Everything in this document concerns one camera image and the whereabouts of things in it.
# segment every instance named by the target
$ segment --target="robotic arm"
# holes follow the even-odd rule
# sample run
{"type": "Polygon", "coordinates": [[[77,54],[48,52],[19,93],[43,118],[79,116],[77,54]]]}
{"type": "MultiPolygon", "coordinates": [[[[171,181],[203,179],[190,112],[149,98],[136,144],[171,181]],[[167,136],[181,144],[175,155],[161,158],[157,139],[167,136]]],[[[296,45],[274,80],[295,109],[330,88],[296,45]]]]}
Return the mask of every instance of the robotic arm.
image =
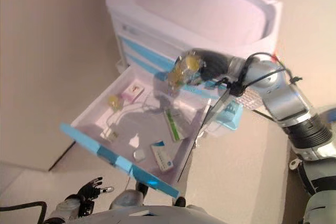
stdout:
{"type": "Polygon", "coordinates": [[[274,121],[288,135],[298,156],[299,175],[312,196],[303,223],[336,223],[336,213],[331,210],[336,206],[336,134],[321,122],[296,86],[300,78],[293,77],[268,53],[256,53],[244,60],[203,49],[192,49],[179,57],[167,77],[172,90],[212,79],[217,80],[216,84],[226,84],[227,89],[208,113],[202,129],[216,118],[216,112],[242,96],[247,87],[257,91],[274,121]]]}

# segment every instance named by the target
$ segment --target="white wall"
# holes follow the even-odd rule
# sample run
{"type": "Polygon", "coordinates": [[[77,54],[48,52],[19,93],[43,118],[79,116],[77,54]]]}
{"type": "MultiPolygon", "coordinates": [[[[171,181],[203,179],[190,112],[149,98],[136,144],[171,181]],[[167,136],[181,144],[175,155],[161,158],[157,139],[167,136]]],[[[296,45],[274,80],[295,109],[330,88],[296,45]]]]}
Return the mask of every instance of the white wall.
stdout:
{"type": "Polygon", "coordinates": [[[47,170],[118,57],[104,0],[1,0],[0,160],[47,170]]]}

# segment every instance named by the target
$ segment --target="open drawer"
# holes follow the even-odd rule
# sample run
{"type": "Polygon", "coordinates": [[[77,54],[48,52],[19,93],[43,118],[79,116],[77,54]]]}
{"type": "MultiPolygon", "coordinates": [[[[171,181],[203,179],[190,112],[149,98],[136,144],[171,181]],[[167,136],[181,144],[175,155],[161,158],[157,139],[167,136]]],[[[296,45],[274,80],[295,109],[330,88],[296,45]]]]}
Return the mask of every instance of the open drawer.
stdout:
{"type": "Polygon", "coordinates": [[[114,167],[137,181],[178,197],[175,189],[187,158],[203,123],[208,104],[194,94],[181,91],[177,98],[167,94],[162,80],[164,73],[152,75],[141,68],[130,66],[111,84],[71,125],[62,124],[61,130],[114,167]],[[144,88],[135,101],[125,100],[117,112],[108,105],[111,95],[122,94],[134,83],[144,88]],[[183,140],[176,141],[164,111],[178,111],[187,123],[183,140]],[[102,132],[111,128],[113,140],[106,140],[102,132]],[[159,167],[152,144],[163,141],[164,152],[173,166],[166,171],[159,167]],[[134,151],[141,150],[143,160],[135,160],[134,151]]]}

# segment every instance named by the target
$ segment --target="black cable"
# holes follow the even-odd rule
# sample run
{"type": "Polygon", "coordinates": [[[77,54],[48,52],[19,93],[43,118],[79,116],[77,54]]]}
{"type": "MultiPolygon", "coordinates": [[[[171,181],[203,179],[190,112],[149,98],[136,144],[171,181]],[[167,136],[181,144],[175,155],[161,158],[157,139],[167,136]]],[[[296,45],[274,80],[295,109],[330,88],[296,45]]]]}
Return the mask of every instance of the black cable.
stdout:
{"type": "Polygon", "coordinates": [[[261,77],[259,77],[258,79],[254,80],[254,81],[252,81],[252,82],[250,82],[250,83],[248,83],[248,84],[246,84],[246,85],[245,85],[245,88],[247,88],[248,86],[253,85],[254,83],[256,83],[256,82],[258,82],[258,81],[264,80],[264,79],[266,79],[267,77],[270,77],[270,76],[272,76],[272,75],[275,74],[275,73],[279,73],[279,72],[283,72],[283,71],[285,71],[285,69],[281,68],[281,69],[275,70],[275,71],[273,71],[273,72],[271,72],[271,73],[268,73],[268,74],[266,74],[266,75],[264,75],[264,76],[261,76],[261,77]]]}
{"type": "Polygon", "coordinates": [[[254,54],[251,54],[250,57],[254,57],[256,55],[266,55],[272,59],[275,59],[288,74],[290,83],[295,84],[295,82],[302,80],[301,77],[297,77],[297,76],[294,77],[290,69],[286,68],[286,66],[278,59],[278,57],[273,56],[269,52],[255,52],[254,54]]]}
{"type": "Polygon", "coordinates": [[[29,207],[41,207],[41,213],[38,218],[37,224],[42,224],[47,212],[47,204],[44,201],[36,201],[31,203],[25,203],[22,205],[10,206],[10,207],[0,207],[0,212],[19,210],[29,207]]]}
{"type": "Polygon", "coordinates": [[[271,121],[275,122],[273,118],[271,118],[270,116],[268,116],[266,114],[261,113],[260,111],[257,111],[257,110],[252,110],[252,111],[257,113],[258,115],[261,115],[261,116],[267,118],[268,120],[271,120],[271,121]]]}

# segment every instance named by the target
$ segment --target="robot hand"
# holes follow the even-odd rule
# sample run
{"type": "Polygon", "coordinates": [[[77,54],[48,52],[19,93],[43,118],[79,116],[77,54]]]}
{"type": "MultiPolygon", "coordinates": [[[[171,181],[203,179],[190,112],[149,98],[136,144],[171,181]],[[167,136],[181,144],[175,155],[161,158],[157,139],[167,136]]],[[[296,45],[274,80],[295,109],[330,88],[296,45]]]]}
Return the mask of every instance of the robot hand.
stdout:
{"type": "Polygon", "coordinates": [[[92,214],[94,208],[94,199],[97,199],[101,193],[110,193],[114,190],[113,187],[98,188],[102,182],[102,177],[95,178],[82,186],[77,194],[72,194],[67,199],[79,199],[80,207],[78,217],[88,216],[92,214]]]}

